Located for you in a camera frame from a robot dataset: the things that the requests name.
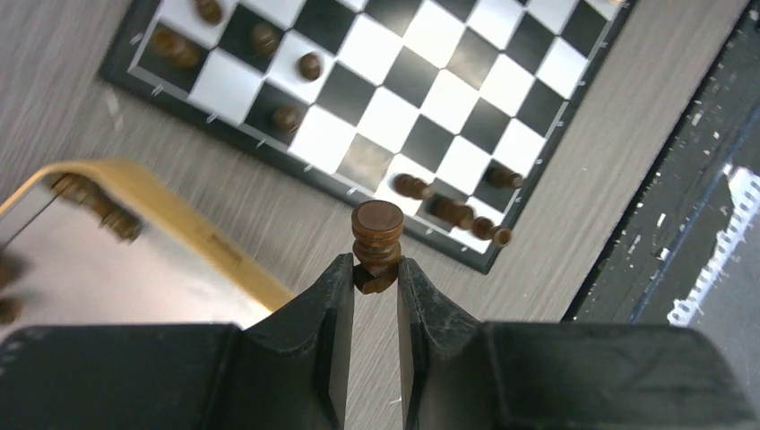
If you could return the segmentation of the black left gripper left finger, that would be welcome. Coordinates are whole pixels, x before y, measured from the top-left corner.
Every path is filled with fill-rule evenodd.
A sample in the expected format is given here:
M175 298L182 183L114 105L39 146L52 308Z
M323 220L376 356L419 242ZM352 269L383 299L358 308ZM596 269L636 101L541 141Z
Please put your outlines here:
M341 429L353 257L259 323L31 326L1 346L4 429Z

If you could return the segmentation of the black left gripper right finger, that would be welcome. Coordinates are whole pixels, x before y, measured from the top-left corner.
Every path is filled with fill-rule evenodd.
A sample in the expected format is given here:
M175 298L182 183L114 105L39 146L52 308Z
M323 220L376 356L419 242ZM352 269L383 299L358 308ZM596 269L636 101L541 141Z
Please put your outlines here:
M482 322L402 258L407 429L756 429L720 351L668 325Z

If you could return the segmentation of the dark wooden chess piece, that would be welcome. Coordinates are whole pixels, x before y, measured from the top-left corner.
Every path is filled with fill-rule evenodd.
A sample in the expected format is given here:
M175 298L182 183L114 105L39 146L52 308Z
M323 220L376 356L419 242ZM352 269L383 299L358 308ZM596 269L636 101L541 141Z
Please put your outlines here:
M362 202L352 212L352 252L359 261L353 269L353 279L361 293L381 293L396 281L403 223L402 210L387 201Z

